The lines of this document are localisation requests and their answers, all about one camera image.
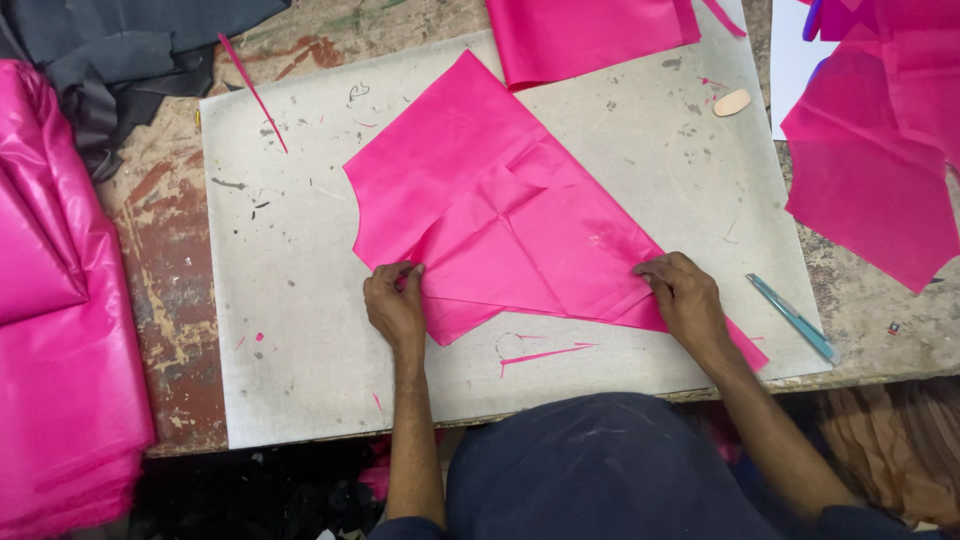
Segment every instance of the blue utility knife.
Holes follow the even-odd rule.
[[[817,351],[819,351],[824,358],[829,360],[833,365],[840,365],[840,351],[836,348],[836,345],[830,343],[826,336],[810,324],[810,321],[804,319],[795,307],[790,306],[789,302],[783,300],[774,289],[770,288],[770,285],[763,282],[756,274],[747,274],[747,279],[759,289],[763,296],[767,297],[767,300],[769,300],[771,304],[780,310],[780,313],[783,313],[783,316],[790,321],[790,324],[796,327],[797,330],[804,335],[806,340],[817,348]]]

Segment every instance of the brown fabric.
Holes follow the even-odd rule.
[[[960,382],[916,380],[892,390],[914,450],[960,503]]]
[[[960,523],[954,491],[928,473],[882,384],[829,390],[821,404],[821,432],[871,503],[908,523]]]

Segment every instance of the dark blue shirt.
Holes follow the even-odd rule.
[[[542,405],[468,431],[450,464],[446,519],[448,533],[401,518],[370,540],[784,537],[709,440],[667,402],[630,393]],[[806,535],[906,536],[879,512],[845,506],[827,508]]]

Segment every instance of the hand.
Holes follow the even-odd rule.
[[[426,340],[426,323],[420,305],[423,264],[418,264],[416,268],[412,266],[409,260],[383,264],[377,266],[373,275],[363,282],[370,324],[393,347],[394,357],[399,357],[401,353],[422,357]],[[405,288],[396,282],[400,276],[406,276]]]
[[[634,267],[634,273],[650,283],[666,327],[705,371],[731,360],[745,364],[727,331],[720,289],[686,255],[653,258]]]

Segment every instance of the person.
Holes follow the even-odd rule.
[[[423,368],[424,270],[404,261],[377,267],[364,281],[367,313],[393,349],[396,379],[387,521],[371,540],[908,534],[864,507],[766,392],[731,342],[715,281],[680,253],[634,273],[650,284],[670,333],[716,384],[765,485],[801,525],[761,515],[709,440],[667,402],[633,393],[541,405],[468,431],[444,500]]]

